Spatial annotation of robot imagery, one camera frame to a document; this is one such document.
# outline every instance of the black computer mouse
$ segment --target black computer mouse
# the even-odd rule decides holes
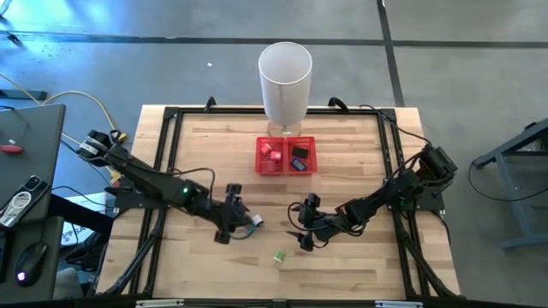
[[[48,246],[42,242],[31,244],[25,249],[15,267],[17,284],[22,287],[29,287],[40,278],[42,263],[47,250]]]

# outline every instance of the concrete floor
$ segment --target concrete floor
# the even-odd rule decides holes
[[[542,0],[385,0],[393,39],[546,41]],[[374,0],[14,0],[6,27],[17,31],[162,37],[382,39]],[[0,72],[51,94],[80,90],[101,99],[120,129],[135,130],[142,104],[259,104],[257,59],[264,45],[92,44],[0,41]],[[313,55],[311,104],[338,96],[347,104],[394,106],[384,47],[307,46]],[[405,105],[420,109],[426,137],[460,168],[445,193],[452,251],[462,294],[548,305],[546,246],[503,252],[517,236],[509,205],[482,198],[468,185],[470,162],[546,117],[547,49],[395,48]],[[0,81],[1,87],[9,87]],[[96,105],[68,106],[65,131],[81,139],[108,129]],[[22,101],[3,104],[28,104]],[[85,112],[86,118],[79,115]],[[497,172],[474,173],[488,185]],[[95,193],[103,181],[60,150],[54,186]],[[545,201],[546,196],[532,201]]]

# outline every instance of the white cylindrical container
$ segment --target white cylindrical container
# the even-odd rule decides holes
[[[280,42],[259,57],[260,85],[268,118],[282,126],[299,123],[307,113],[312,56],[303,46]]]

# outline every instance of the wooden tabletop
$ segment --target wooden tabletop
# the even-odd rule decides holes
[[[153,165],[164,113],[163,105],[144,105],[132,154]],[[398,125],[422,135],[415,108],[396,109]],[[215,169],[214,198],[224,199],[228,183],[243,185],[242,197],[264,228],[247,240],[229,245],[213,241],[215,227],[198,217],[169,210],[154,297],[215,299],[403,299],[402,272],[391,214],[385,209],[366,225],[359,238],[339,234],[324,249],[304,252],[287,219],[287,206],[310,193],[321,197],[321,209],[378,189],[384,178],[377,121],[363,115],[308,115],[302,135],[316,138],[318,173],[311,176],[259,176],[254,171],[255,140],[266,136],[265,115],[185,115],[176,168]],[[173,127],[168,134],[168,144]],[[401,133],[404,156],[419,151],[423,141]],[[169,146],[164,153],[167,162]],[[208,173],[189,178],[209,186]],[[111,286],[135,254],[143,210],[116,219],[98,290]],[[430,212],[417,221],[426,260],[444,283],[459,293],[450,246],[443,224]],[[287,254],[275,265],[278,250]],[[410,261],[419,292],[416,266]],[[140,287],[148,269],[145,260]]]

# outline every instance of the white cable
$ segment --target white cable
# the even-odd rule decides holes
[[[80,92],[80,91],[65,91],[65,92],[61,92],[57,95],[54,95],[52,96],[51,98],[48,98],[46,99],[44,102],[40,103],[36,98],[34,98],[31,93],[29,93],[27,90],[25,90],[22,86],[19,86],[17,83],[15,83],[15,81],[11,80],[10,78],[6,77],[5,75],[3,74],[0,74],[0,77],[4,78],[5,80],[7,80],[9,83],[11,83],[12,85],[14,85],[15,87],[17,87],[19,90],[23,91],[23,93],[25,93],[28,97],[30,97],[34,103],[36,103],[38,106],[44,106],[46,105],[47,103],[49,102],[52,102],[54,99],[62,96],[62,95],[65,95],[65,94],[80,94],[80,95],[83,95],[87,98],[90,98],[93,102],[97,103],[99,105],[99,107],[101,107],[101,109],[103,110],[103,113],[104,113],[104,116],[106,116],[106,120],[109,122],[110,124],[110,127],[112,129],[115,129],[115,126],[114,126],[114,122],[112,121],[112,119],[110,118],[110,115],[109,115],[109,112],[106,110],[106,108],[104,107],[103,103],[101,103],[98,99],[94,98],[93,96],[85,93],[85,92]],[[65,132],[63,132],[63,137],[65,137],[66,139],[69,139],[70,141],[76,143],[77,145],[79,145],[81,142],[68,136]]]

